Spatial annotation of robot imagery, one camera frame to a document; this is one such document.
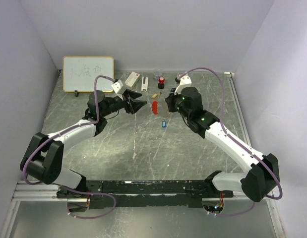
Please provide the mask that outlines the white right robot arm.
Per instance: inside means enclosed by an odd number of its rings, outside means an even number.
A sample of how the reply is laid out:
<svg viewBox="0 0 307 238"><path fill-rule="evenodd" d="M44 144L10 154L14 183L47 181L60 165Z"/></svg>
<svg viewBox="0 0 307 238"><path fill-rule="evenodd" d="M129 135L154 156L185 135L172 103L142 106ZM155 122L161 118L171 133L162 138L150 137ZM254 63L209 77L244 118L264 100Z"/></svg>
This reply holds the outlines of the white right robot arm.
<svg viewBox="0 0 307 238"><path fill-rule="evenodd" d="M280 184L276 156L256 151L230 132L218 117L204 109L201 94L195 87L182 91L173 88L165 101L169 112L178 112L194 133L214 143L242 169L241 173L211 174L207 178L210 182L205 185L208 196L216 197L221 191L230 190L260 202Z"/></svg>

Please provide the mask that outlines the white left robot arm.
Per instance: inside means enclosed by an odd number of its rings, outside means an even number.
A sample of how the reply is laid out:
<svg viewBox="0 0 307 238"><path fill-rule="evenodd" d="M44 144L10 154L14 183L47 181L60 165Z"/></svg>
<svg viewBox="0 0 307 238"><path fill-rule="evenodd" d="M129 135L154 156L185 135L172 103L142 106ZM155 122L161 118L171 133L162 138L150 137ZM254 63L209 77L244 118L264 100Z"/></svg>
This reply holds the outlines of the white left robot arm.
<svg viewBox="0 0 307 238"><path fill-rule="evenodd" d="M83 197L87 192L87 179L63 166L64 153L100 134L107 125L106 116L120 110L135 114L147 103L139 99L141 96L129 89L115 97L107 97L102 91L91 93L85 115L76 124L55 133L33 135L20 164L23 176L31 176L44 184L68 187L74 197Z"/></svg>

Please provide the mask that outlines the metal key organizer red handle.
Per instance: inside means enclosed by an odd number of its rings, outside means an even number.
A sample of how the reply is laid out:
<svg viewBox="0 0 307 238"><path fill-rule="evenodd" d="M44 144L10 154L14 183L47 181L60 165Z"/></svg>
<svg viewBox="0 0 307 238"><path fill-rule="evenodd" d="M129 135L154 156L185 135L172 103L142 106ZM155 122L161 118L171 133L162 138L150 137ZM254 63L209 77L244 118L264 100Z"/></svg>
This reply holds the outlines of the metal key organizer red handle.
<svg viewBox="0 0 307 238"><path fill-rule="evenodd" d="M167 118L170 115L168 104L165 100L154 100L151 104L151 111L154 115Z"/></svg>

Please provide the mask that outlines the yellow key tag with key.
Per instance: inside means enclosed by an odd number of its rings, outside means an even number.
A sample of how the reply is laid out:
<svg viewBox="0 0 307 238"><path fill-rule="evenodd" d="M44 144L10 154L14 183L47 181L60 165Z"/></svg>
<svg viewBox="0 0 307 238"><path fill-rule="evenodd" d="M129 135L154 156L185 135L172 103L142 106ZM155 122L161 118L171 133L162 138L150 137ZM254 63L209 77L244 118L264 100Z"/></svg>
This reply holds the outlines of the yellow key tag with key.
<svg viewBox="0 0 307 238"><path fill-rule="evenodd" d="M159 98L161 96L162 92L158 92L158 93L155 93L151 96L152 99L155 99L155 98Z"/></svg>

